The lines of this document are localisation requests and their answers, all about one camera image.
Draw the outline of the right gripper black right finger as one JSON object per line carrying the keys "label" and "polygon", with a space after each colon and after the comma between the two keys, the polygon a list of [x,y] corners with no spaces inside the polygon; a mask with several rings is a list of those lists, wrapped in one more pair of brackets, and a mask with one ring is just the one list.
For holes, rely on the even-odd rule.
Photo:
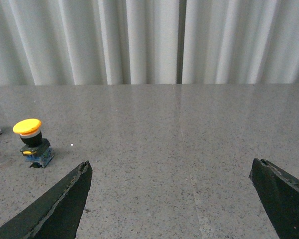
{"label": "right gripper black right finger", "polygon": [[249,175],[281,239],[299,239],[299,179],[265,159],[255,158]]}

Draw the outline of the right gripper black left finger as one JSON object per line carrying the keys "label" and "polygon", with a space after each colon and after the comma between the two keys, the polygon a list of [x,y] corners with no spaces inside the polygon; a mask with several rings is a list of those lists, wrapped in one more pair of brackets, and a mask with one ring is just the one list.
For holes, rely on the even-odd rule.
{"label": "right gripper black left finger", "polygon": [[0,239],[74,239],[91,187],[93,170],[82,162],[47,192],[0,227]]}

